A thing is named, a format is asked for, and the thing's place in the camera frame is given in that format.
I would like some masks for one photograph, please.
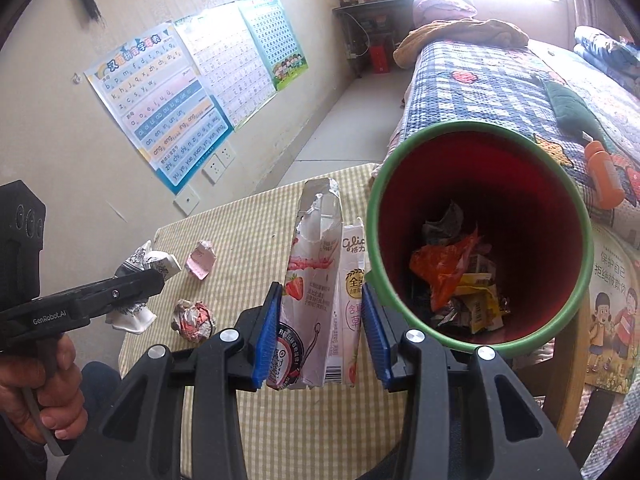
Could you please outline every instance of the human hand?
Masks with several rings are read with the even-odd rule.
[[[58,341],[56,374],[46,380],[44,365],[31,357],[0,354],[0,411],[24,436],[44,444],[44,437],[31,418],[21,388],[36,390],[37,400],[44,409],[40,420],[46,428],[55,431],[60,440],[80,436],[87,423],[84,396],[79,389],[82,381],[80,369],[74,364],[76,348],[69,336]]]

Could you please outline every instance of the cartoon children illustration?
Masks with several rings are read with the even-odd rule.
[[[602,347],[604,346],[604,333],[607,323],[611,321],[610,314],[611,302],[609,296],[600,292],[596,296],[596,314],[591,316],[592,325],[589,330],[589,358],[587,360],[587,373],[597,372],[598,364],[602,355]]]
[[[626,360],[629,355],[629,347],[634,344],[634,332],[636,330],[636,310],[638,309],[638,294],[634,288],[629,287],[626,293],[626,307],[620,310],[613,322],[615,336],[613,336],[613,356]],[[605,370],[611,366],[611,357],[604,365]]]

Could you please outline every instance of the baseboard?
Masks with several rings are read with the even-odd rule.
[[[305,125],[300,129],[300,132],[293,138],[289,145],[278,156],[278,159],[271,167],[269,172],[261,178],[260,182],[254,189],[255,193],[262,193],[277,187],[282,177],[292,165],[293,161],[305,147],[306,142],[314,134],[322,120],[329,113],[331,108],[337,103],[340,96],[347,89],[347,86],[351,83],[351,78],[343,79],[339,85],[333,89],[327,97],[322,101],[320,106],[316,108],[316,111],[309,117]]]

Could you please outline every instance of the white tile floor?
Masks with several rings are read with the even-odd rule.
[[[402,116],[401,101],[413,71],[366,73],[329,111],[280,185],[367,162],[382,162]]]

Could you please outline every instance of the orange plastic wrapper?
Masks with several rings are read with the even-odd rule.
[[[409,268],[431,285],[431,311],[440,310],[465,273],[469,255],[478,243],[478,229],[457,244],[425,245],[411,255]]]

